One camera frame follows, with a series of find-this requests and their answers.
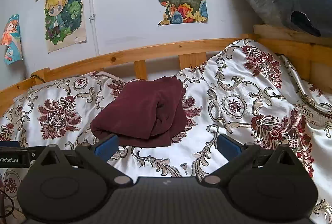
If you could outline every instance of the floral bedspread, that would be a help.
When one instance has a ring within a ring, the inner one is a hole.
[[[109,164],[134,181],[138,176],[197,176],[201,180],[227,162],[216,149],[220,133],[267,149],[289,144],[319,191],[311,219],[332,223],[331,95],[302,81],[286,57],[277,57],[250,39],[238,40],[201,66],[176,76],[187,88],[182,101],[185,130],[170,147],[120,147]],[[90,122],[125,83],[95,72],[34,86],[16,98],[0,119],[0,140],[17,140],[21,146],[56,143],[62,149],[96,143]],[[28,169],[0,172],[5,191],[15,202],[7,223],[21,223],[24,216],[16,193]],[[9,200],[5,206],[10,211]]]

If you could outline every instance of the cartoon girl drawing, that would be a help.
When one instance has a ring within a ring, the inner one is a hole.
[[[20,33],[17,30],[18,24],[18,20],[11,20],[6,25],[5,31],[2,34],[1,45],[8,46],[8,50],[5,55],[6,64],[22,60],[20,44],[18,43],[18,40],[20,39]]]
[[[54,36],[59,37],[61,29],[65,27],[61,17],[61,11],[68,0],[46,0],[45,8],[49,12],[50,19],[46,19],[47,34],[52,39]]]

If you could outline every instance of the wooden slat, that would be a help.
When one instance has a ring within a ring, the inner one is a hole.
[[[320,38],[305,32],[297,32],[288,28],[278,28],[267,24],[254,25],[255,34],[263,39],[293,40],[306,43],[315,43],[332,46],[332,38]]]
[[[196,53],[196,54],[180,54],[180,68],[195,68],[206,61],[206,53]]]
[[[332,66],[332,48],[321,45],[313,45],[310,58],[311,61]]]
[[[332,48],[330,47],[279,39],[258,39],[258,42],[271,49],[274,53],[284,54],[287,57],[301,58],[303,64],[312,61],[332,66]]]
[[[35,78],[18,82],[0,92],[0,114],[2,115],[13,103],[14,98],[25,93],[31,86],[36,85]]]
[[[257,41],[274,53],[299,57],[306,61],[312,60],[312,46],[309,43],[279,39],[258,39]]]
[[[236,40],[238,40],[238,38],[193,40],[117,51],[115,53],[104,54],[50,70],[46,74],[46,81],[62,79],[72,75],[82,75],[103,67],[110,67],[112,65],[120,65],[129,62],[179,54],[220,51]]]
[[[42,70],[38,70],[36,72],[33,72],[31,74],[31,76],[38,76],[40,77],[41,79],[43,79],[44,81],[46,81],[46,75],[47,73],[49,72],[49,67],[45,68],[45,69],[42,69]],[[36,78],[36,84],[41,84],[43,83],[43,81],[41,81],[39,78],[35,77]]]
[[[309,82],[320,90],[332,94],[332,67],[312,62]]]
[[[301,79],[310,81],[311,62],[295,56],[288,56],[292,65],[296,68]]]
[[[135,61],[134,68],[137,79],[147,80],[145,60]]]
[[[241,34],[242,39],[252,39],[257,40],[259,38],[259,35],[257,34]]]

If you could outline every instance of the screw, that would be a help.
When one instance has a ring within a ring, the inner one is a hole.
[[[207,182],[208,184],[211,184],[211,185],[218,184],[221,181],[218,176],[214,176],[214,175],[209,175],[209,176],[205,177],[204,180],[205,180],[205,182]]]
[[[114,178],[114,182],[119,185],[124,185],[130,182],[130,178],[125,175],[120,175]]]

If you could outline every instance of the folded maroon towel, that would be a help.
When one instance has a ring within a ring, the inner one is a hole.
[[[186,90],[182,86],[176,77],[127,83],[92,120],[93,135],[102,139],[115,133],[121,146],[170,146],[172,138],[187,124],[182,108]]]

